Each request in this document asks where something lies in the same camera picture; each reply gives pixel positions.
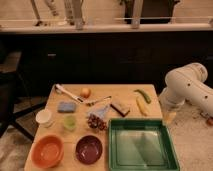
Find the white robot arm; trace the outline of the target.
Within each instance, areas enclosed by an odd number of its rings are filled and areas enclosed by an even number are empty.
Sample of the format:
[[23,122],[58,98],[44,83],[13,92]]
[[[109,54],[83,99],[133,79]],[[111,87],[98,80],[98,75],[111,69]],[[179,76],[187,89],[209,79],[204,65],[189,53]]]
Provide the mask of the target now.
[[170,70],[166,87],[159,95],[163,122],[169,124],[186,100],[197,105],[207,118],[213,118],[213,88],[205,84],[207,69],[201,63],[190,63]]

